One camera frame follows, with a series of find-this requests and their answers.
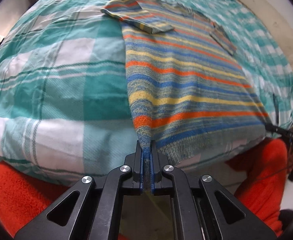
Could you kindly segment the striped knit sweater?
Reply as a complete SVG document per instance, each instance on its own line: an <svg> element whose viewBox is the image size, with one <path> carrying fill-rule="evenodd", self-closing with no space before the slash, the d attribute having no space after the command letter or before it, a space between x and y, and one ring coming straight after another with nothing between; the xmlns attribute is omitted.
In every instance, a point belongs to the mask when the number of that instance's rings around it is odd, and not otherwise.
<svg viewBox="0 0 293 240"><path fill-rule="evenodd" d="M191 169L265 138L269 116L219 25L162 0L111 0L101 12L121 26L129 106L144 150L155 141L172 164Z"/></svg>

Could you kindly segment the teal plaid bed cover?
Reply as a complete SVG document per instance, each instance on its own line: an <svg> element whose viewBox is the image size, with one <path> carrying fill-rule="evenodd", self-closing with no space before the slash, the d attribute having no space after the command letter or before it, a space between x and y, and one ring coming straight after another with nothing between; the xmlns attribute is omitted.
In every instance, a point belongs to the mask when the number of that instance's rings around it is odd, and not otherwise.
<svg viewBox="0 0 293 240"><path fill-rule="evenodd" d="M0 46L0 161L71 185L107 174L134 150L123 34L101 12L109 1L39 0L10 30ZM293 70L252 12L237 0L162 1L219 25L267 122L293 124Z"/></svg>

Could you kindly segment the orange fuzzy rug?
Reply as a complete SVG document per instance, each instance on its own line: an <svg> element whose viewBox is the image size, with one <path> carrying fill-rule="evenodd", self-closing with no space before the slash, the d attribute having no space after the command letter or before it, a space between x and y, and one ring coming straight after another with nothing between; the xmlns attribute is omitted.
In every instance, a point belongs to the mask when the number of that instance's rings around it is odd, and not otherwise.
<svg viewBox="0 0 293 240"><path fill-rule="evenodd" d="M283 140L265 139L227 161L230 168L245 172L247 176L235 191L235 197L276 235L282 233L279 214L287 177L287 159ZM0 220L4 228L14 236L67 189L27 176L1 161Z"/></svg>

